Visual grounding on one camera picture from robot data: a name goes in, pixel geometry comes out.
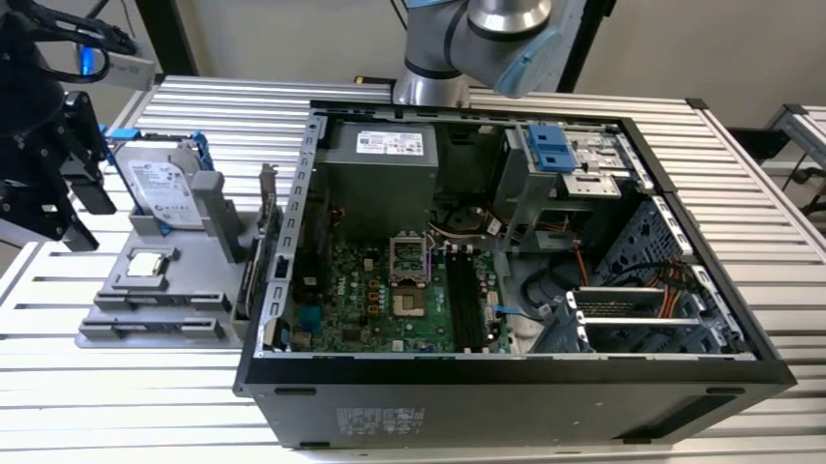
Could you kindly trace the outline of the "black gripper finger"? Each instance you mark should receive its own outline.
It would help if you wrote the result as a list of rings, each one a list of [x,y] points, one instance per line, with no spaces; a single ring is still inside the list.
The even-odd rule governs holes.
[[[81,91],[65,94],[62,115],[65,118],[62,141],[69,155],[61,174],[70,190],[92,215],[112,215],[114,204],[104,190],[98,169],[109,154],[89,95]]]
[[[66,194],[9,182],[1,183],[1,240],[14,245],[62,242],[70,251],[98,249]]]

